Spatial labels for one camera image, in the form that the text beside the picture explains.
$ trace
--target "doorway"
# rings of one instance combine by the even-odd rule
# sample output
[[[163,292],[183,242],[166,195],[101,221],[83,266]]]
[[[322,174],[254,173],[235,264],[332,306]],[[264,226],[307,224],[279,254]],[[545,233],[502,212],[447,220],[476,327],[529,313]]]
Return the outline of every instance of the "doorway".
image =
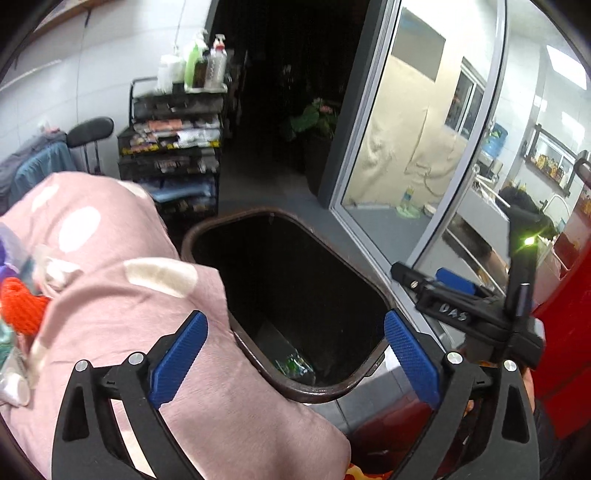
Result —
[[[369,0],[220,0],[230,88],[220,208],[316,196]]]

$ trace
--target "ceiling light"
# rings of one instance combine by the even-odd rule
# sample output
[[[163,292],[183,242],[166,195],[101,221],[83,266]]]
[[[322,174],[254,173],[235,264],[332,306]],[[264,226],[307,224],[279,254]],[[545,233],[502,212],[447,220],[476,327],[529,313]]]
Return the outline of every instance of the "ceiling light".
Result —
[[[548,49],[548,55],[550,55],[550,61],[552,62],[554,71],[579,85],[583,90],[587,90],[587,74],[583,66],[566,53],[556,50],[556,48],[550,47],[550,45],[546,45],[546,48]]]
[[[585,127],[566,112],[562,112],[562,124],[565,127],[570,128],[573,132],[573,139],[577,142],[578,146],[580,146],[585,138]]]
[[[544,100],[541,96],[536,95],[534,97],[534,106],[540,108],[540,112],[545,112],[548,107],[548,100]]]

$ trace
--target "glass door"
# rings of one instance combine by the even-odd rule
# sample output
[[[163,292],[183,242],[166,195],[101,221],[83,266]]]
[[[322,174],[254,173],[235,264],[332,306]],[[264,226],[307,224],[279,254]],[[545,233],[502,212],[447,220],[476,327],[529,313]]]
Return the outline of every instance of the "glass door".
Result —
[[[390,283],[392,263],[417,262],[471,175],[502,77],[505,2],[396,1],[381,28],[331,207]]]

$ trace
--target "door frame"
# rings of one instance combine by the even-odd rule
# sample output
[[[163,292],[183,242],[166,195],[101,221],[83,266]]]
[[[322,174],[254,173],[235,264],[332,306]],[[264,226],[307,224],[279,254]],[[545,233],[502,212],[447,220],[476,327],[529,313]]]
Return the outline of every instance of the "door frame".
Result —
[[[408,265],[415,266],[419,259],[432,246],[434,241],[439,238],[457,210],[463,194],[470,187],[470,179],[472,178],[470,174],[472,171],[471,166],[474,163],[474,157],[478,151],[478,146],[483,140],[486,126],[492,119],[492,114],[495,112],[505,74],[507,61],[506,49],[509,32],[506,2],[507,0],[498,0],[497,2],[495,42],[491,66],[484,96],[476,116],[472,133],[470,134],[466,149],[460,158],[456,171],[454,172],[452,180],[439,204],[437,212],[429,222],[427,229],[423,232],[423,235],[410,257],[405,260]],[[406,313],[408,318],[414,323],[414,326],[421,332],[431,334],[438,340],[440,345],[448,349],[450,348],[450,340],[445,330],[441,327],[439,322],[432,319],[426,319],[415,310],[414,302],[406,290],[390,279],[389,270],[391,263],[385,258],[384,254],[374,244],[367,233],[359,226],[342,205],[342,199],[345,196],[349,179],[355,166],[357,154],[361,147],[361,142],[365,135],[369,117],[373,109],[385,62],[388,58],[388,53],[392,48],[398,28],[398,19],[401,13],[402,2],[401,0],[394,0],[389,4],[391,6],[391,9],[389,10],[390,16],[384,17],[380,28],[379,42],[377,42],[375,46],[372,70],[369,72],[363,89],[363,103],[360,105],[355,118],[355,124],[350,131],[346,152],[342,156],[340,171],[335,182],[336,187],[332,189],[329,208],[337,221],[353,238],[358,248],[376,270],[390,292],[399,301],[404,313]]]

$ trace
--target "black chair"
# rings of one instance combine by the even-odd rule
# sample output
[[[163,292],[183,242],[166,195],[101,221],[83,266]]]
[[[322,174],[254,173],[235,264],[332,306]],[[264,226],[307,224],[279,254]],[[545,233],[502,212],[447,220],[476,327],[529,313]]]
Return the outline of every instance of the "black chair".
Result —
[[[114,129],[115,123],[112,118],[100,116],[77,125],[67,134],[66,144],[68,145],[68,148],[84,148],[86,171],[88,173],[90,173],[90,165],[88,163],[88,151],[86,150],[86,146],[91,142],[95,143],[96,165],[94,174],[102,175],[100,170],[98,141],[109,138],[113,134]]]

